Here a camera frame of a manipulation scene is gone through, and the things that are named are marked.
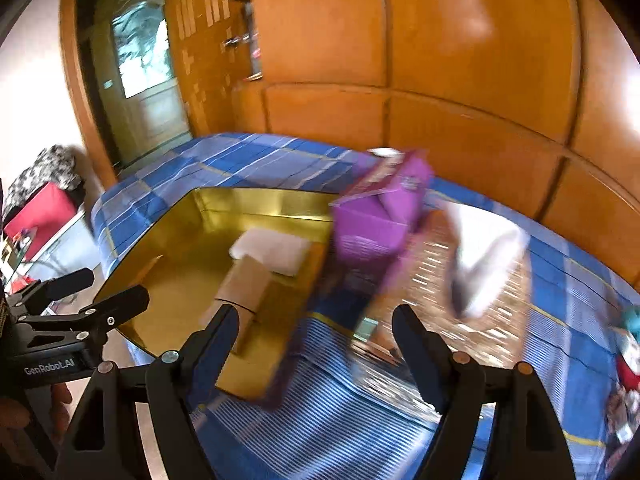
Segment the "person's left hand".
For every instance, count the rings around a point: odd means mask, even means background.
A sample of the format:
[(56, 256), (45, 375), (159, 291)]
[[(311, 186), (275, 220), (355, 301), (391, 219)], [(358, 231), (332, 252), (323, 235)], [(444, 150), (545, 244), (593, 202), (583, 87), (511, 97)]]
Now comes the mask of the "person's left hand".
[(65, 382), (37, 388), (29, 396), (1, 388), (2, 479), (51, 479), (58, 449), (70, 424), (73, 395)]

